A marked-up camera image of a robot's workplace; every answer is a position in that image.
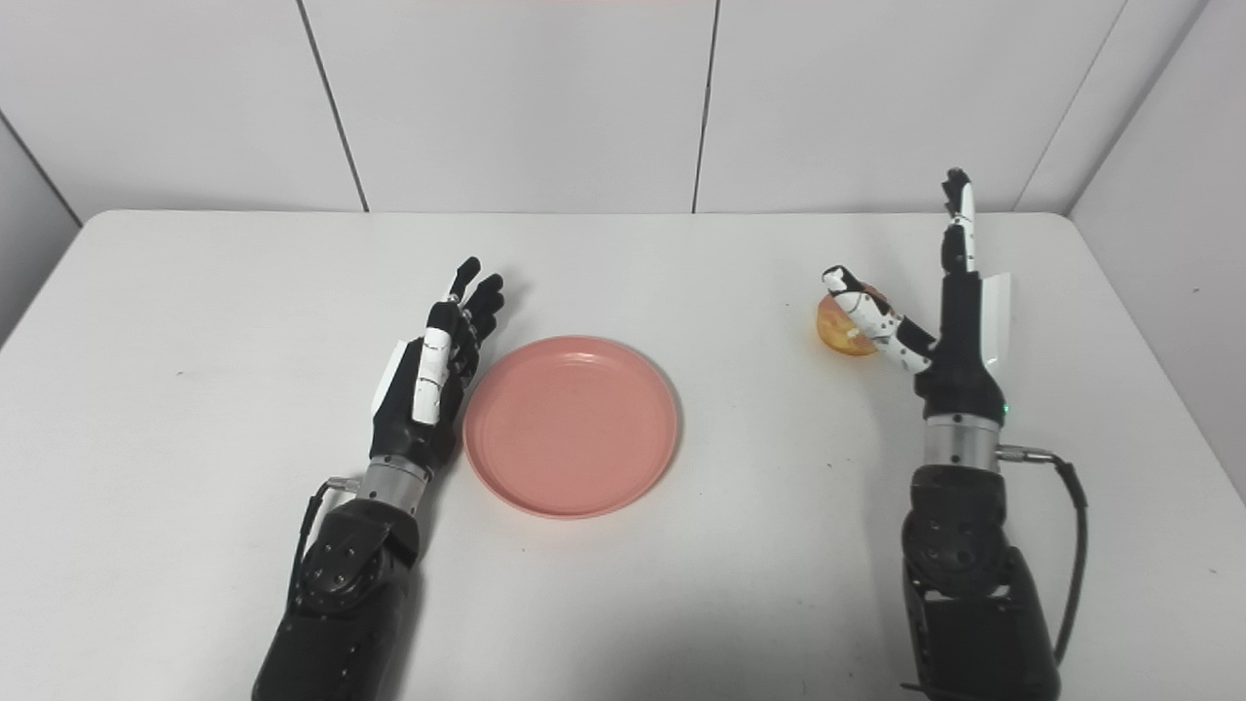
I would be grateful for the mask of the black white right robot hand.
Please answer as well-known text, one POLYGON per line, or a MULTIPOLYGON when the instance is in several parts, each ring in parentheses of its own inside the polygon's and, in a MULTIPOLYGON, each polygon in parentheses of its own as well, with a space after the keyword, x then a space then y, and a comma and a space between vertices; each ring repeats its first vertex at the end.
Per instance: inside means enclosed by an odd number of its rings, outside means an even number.
POLYGON ((977 203, 969 174, 946 172, 939 186, 948 225, 939 244, 939 331, 896 311, 881 293, 846 266, 829 266, 829 298, 858 332, 915 379, 923 416, 974 416, 994 425, 1006 421, 1006 395, 988 371, 982 350, 984 278, 977 266, 977 203))

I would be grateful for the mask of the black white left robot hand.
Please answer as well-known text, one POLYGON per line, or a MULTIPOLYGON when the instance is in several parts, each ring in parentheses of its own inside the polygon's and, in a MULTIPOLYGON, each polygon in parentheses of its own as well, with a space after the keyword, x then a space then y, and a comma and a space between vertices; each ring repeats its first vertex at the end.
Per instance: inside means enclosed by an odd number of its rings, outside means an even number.
POLYGON ((467 258, 427 311, 422 336, 397 342, 371 417, 373 459, 401 457, 436 473, 454 458, 464 396, 503 308, 502 275, 473 284, 481 270, 478 258, 467 258))

